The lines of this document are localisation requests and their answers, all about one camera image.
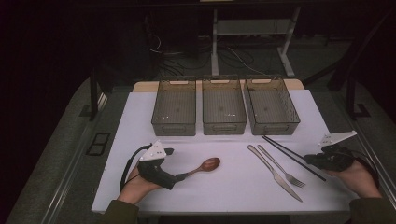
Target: silver knife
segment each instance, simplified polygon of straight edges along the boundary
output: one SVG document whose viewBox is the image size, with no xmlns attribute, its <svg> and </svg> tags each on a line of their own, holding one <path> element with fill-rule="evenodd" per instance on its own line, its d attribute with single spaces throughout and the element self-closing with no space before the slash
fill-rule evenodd
<svg viewBox="0 0 396 224">
<path fill-rule="evenodd" d="M 274 180 L 280 187 L 282 187 L 285 191 L 287 191 L 291 196 L 293 196 L 295 199 L 297 199 L 300 202 L 303 202 L 301 198 L 294 192 L 294 190 L 286 183 L 286 181 L 274 170 L 274 168 L 271 166 L 271 164 L 260 154 L 260 152 L 252 145 L 248 145 L 247 148 L 253 152 L 271 171 L 271 173 L 274 176 Z"/>
</svg>

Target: person's right hand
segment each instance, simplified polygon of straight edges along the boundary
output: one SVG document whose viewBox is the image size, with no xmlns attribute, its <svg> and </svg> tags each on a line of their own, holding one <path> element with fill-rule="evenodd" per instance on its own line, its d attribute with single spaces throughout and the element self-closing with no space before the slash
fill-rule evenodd
<svg viewBox="0 0 396 224">
<path fill-rule="evenodd" d="M 337 176 L 352 191 L 361 198 L 382 198 L 381 193 L 375 185 L 373 177 L 366 168 L 358 161 L 342 172 L 327 171 L 328 175 Z"/>
</svg>

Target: hand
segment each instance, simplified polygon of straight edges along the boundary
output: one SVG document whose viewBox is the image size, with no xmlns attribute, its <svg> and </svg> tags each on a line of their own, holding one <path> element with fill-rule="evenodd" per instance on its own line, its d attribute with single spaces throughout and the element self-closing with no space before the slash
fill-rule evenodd
<svg viewBox="0 0 396 224">
<path fill-rule="evenodd" d="M 123 187 L 120 196 L 117 198 L 119 201 L 136 204 L 151 191 L 161 188 L 161 186 L 149 182 L 140 176 L 139 171 L 137 170 L 137 164 L 132 172 L 129 173 L 128 180 Z"/>
<path fill-rule="evenodd" d="M 326 171 L 328 175 L 340 178 L 347 188 L 354 191 L 361 198 L 382 198 L 381 193 L 375 185 L 373 177 L 366 168 L 354 160 L 352 165 L 342 172 Z"/>
</svg>

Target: person's left hand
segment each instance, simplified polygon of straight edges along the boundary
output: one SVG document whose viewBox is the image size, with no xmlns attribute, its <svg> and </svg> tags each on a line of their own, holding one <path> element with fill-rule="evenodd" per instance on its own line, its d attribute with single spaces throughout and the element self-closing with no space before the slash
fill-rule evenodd
<svg viewBox="0 0 396 224">
<path fill-rule="evenodd" d="M 129 173 L 127 183 L 123 187 L 117 200 L 136 204 L 140 202 L 148 193 L 160 188 L 161 186 L 149 182 L 140 176 L 136 164 L 132 172 Z"/>
</svg>

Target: plastic bin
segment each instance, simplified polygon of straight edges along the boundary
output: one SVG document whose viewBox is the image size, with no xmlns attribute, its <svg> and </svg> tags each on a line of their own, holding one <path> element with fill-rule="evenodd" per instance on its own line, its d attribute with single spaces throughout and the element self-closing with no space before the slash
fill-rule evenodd
<svg viewBox="0 0 396 224">
<path fill-rule="evenodd" d="M 195 77 L 163 77 L 151 119 L 155 135 L 194 136 L 195 123 Z"/>
<path fill-rule="evenodd" d="M 248 122 L 239 76 L 203 77 L 205 135 L 243 134 Z"/>
<path fill-rule="evenodd" d="M 253 135 L 291 135 L 300 118 L 281 78 L 246 76 L 247 113 Z"/>
</svg>

